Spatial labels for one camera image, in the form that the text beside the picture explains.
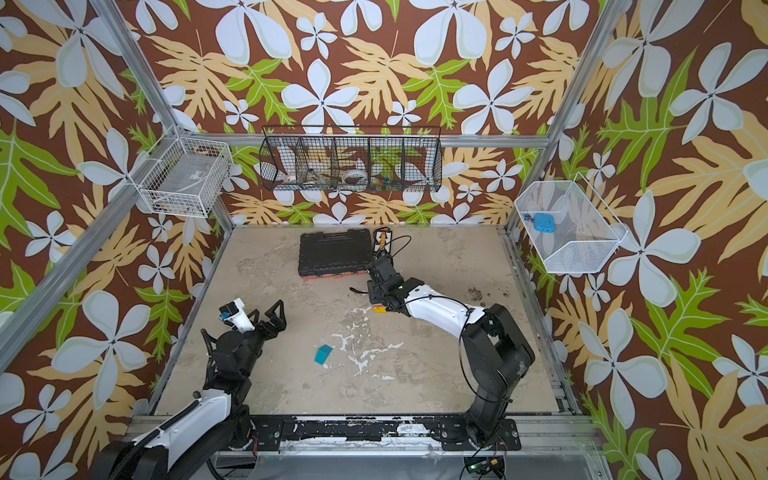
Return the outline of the teal block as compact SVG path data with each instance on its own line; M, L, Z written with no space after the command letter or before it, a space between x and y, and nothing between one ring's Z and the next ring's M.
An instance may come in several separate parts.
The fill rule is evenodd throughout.
M333 348L330 345L320 346L315 355L315 362L319 365L324 365L332 352Z

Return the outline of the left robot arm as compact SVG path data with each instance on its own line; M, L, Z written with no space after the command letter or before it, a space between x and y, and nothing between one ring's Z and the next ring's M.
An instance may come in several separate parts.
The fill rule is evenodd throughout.
M251 374L266 341L287 327L284 302L276 301L260 317L245 311L237 298L219 308L227 327L214 337L201 335L207 363L201 389L170 418L131 440L111 442L94 458L91 479L189 479L225 449L253 442L253 424L245 399Z

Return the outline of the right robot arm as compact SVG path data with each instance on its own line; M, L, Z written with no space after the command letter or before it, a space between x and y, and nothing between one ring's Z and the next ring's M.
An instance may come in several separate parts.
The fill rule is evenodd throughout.
M464 350L477 388L465 413L467 434L477 447L493 442L501 432L515 387L536 356L510 312L500 304L468 305L443 295L417 278L405 279L392 255L381 250L366 267L369 301L388 312L426 321L455 336Z

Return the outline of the small black bit holder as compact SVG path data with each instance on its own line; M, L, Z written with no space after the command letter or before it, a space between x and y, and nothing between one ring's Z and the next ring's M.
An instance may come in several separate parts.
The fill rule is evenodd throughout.
M393 231L389 227L380 227L373 231L373 254L378 255L384 251L391 252Z

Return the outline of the black tool case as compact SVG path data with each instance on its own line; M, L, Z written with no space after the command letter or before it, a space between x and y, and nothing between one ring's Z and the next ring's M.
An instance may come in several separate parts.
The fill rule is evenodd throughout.
M367 229L305 233L300 237L298 274L305 278L356 274L366 270L372 256Z

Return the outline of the blue object in basket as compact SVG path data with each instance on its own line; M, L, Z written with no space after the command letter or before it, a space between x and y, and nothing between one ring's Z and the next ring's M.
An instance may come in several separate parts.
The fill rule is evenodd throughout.
M554 217L547 213L525 213L523 216L525 222L527 222L537 232L552 234L556 231L556 224Z

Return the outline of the white mesh basket right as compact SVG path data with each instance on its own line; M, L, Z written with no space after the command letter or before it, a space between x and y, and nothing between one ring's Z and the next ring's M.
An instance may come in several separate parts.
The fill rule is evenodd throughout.
M628 235L628 228L584 177L532 182L515 200L516 211L545 270L557 275L600 272ZM525 213L554 217L556 231L537 232Z

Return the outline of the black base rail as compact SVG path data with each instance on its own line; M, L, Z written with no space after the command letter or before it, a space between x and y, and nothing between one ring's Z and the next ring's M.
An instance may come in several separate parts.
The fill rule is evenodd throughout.
M463 413L414 415L252 415L235 428L227 446L256 453L290 448L378 448L463 452L501 447L522 449L517 425L503 418L481 435Z

